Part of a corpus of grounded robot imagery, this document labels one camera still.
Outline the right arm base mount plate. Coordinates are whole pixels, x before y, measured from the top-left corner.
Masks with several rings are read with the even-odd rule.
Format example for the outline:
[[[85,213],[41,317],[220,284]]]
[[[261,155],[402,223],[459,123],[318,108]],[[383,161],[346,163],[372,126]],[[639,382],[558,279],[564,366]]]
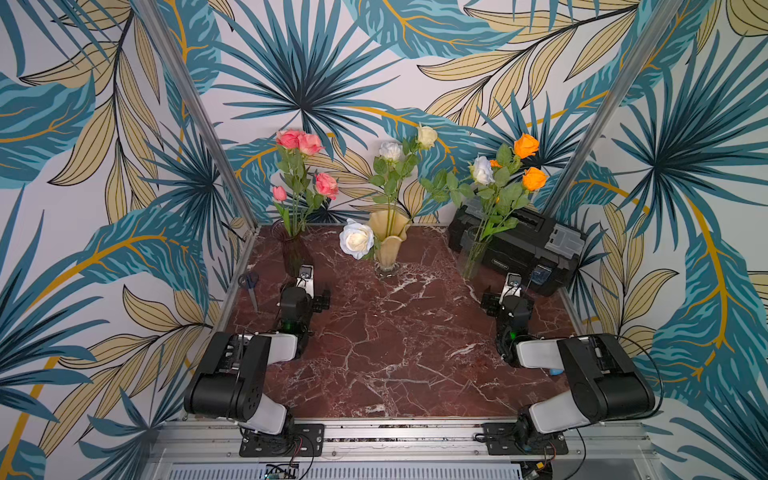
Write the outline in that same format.
[[[491,456],[533,455],[557,456],[568,454],[569,449],[562,432],[542,434],[527,424],[516,422],[484,423],[482,432],[473,440],[484,444]]]

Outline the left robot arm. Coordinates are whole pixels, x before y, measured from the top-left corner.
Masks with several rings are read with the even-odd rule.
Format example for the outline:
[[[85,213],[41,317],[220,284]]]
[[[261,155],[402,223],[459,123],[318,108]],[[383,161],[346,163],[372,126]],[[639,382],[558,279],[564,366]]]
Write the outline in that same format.
[[[312,336],[312,316],[329,309],[330,301],[329,289],[316,295],[307,285],[290,286],[281,294],[276,330],[216,333],[185,391],[185,411],[225,419],[256,434],[288,435],[288,408],[264,392],[267,369],[301,358]]]

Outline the white rose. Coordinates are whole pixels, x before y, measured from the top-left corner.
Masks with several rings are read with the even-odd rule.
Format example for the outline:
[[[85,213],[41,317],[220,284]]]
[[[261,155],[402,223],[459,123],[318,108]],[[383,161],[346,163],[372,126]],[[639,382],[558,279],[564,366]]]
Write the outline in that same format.
[[[373,175],[369,178],[369,183],[379,187],[381,192],[373,196],[373,201],[386,206],[384,229],[378,235],[380,240],[395,234],[394,224],[400,192],[404,181],[411,175],[418,161],[410,143],[403,145],[397,141],[382,143],[378,155],[374,158]]]
[[[377,248],[377,238],[368,224],[348,219],[339,234],[341,250],[355,260],[371,260]]]
[[[460,178],[453,171],[440,171],[432,179],[422,178],[419,183],[435,202],[444,203],[450,200],[456,207],[476,198],[487,202],[495,193],[492,161],[485,156],[475,159],[466,177]]]

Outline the white rose top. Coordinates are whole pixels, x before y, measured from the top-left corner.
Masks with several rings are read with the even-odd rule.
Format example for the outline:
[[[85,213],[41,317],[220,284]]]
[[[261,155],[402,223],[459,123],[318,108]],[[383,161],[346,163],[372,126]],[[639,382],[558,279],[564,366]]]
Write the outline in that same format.
[[[495,193],[492,161],[485,156],[475,159],[466,177],[460,178],[453,171],[440,171],[432,179],[422,178],[419,183],[435,202],[444,203],[450,200],[456,207],[476,198],[487,202]]]

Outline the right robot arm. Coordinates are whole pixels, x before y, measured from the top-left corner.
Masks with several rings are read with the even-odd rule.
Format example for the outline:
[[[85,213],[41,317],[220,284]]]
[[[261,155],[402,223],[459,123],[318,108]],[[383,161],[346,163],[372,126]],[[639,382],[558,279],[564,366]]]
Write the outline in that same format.
[[[617,336],[535,337],[528,329],[533,301],[516,289],[484,292],[481,307],[496,321],[496,348],[505,363],[554,371],[568,382],[566,392],[523,408],[513,430],[518,441],[603,421],[641,419],[656,408],[653,389]]]

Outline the cream rose large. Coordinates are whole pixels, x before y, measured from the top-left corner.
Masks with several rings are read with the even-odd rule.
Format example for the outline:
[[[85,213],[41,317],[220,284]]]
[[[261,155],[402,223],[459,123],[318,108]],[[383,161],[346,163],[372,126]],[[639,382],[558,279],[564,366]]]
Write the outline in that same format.
[[[434,128],[419,125],[416,135],[400,144],[400,155],[394,162],[398,176],[401,179],[409,177],[422,162],[426,152],[435,146],[437,140],[438,134]]]

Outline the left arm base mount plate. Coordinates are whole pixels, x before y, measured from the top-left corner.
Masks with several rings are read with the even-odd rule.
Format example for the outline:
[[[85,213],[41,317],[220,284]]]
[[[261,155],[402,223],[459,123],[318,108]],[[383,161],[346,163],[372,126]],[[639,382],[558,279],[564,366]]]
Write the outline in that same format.
[[[275,435],[243,429],[241,436],[242,458],[316,458],[323,452],[325,425],[291,424]]]

